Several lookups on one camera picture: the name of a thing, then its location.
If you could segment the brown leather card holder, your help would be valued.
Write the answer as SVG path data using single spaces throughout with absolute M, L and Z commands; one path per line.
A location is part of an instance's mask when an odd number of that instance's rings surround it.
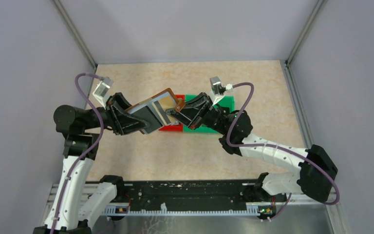
M 173 91 L 167 88 L 128 109 L 130 115 L 141 118 L 150 124 L 149 127 L 140 131 L 142 134 L 150 134 L 164 126 L 178 122 L 173 117 L 167 115 L 158 102 L 160 98 L 166 95 L 171 95 L 174 99 L 178 99 L 175 110 L 181 110 L 184 107 L 185 101 L 177 98 Z

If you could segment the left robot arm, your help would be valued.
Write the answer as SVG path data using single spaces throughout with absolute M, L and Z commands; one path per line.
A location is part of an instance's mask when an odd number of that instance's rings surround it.
M 87 96 L 84 99 L 89 109 L 61 105 L 54 112 L 56 130 L 65 139 L 62 172 L 53 205 L 44 224 L 34 228 L 35 234 L 91 234 L 108 203 L 126 197 L 123 178 L 106 175 L 89 200 L 80 202 L 104 132 L 123 136 L 144 130 L 150 127 L 148 118 L 153 113 L 146 105 L 129 105 L 121 93 L 101 107 Z

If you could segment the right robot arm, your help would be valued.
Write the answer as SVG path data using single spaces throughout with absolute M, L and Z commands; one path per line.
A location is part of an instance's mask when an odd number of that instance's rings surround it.
M 204 125 L 220 133 L 219 142 L 229 154 L 256 158 L 286 169 L 285 173 L 262 175 L 261 184 L 255 187 L 257 199 L 267 201 L 273 195 L 295 193 L 325 205 L 340 201 L 335 183 L 338 169 L 323 147 L 313 144 L 310 148 L 295 148 L 259 137 L 252 133 L 246 111 L 228 113 L 214 105 L 205 93 L 167 109 L 166 113 L 191 130 Z

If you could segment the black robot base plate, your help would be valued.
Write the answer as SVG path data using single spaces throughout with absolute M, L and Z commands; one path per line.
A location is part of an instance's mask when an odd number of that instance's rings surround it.
M 228 212 L 245 211 L 247 203 L 286 200 L 286 195 L 265 192 L 259 179 L 228 179 L 126 181 L 112 202 L 132 212 Z

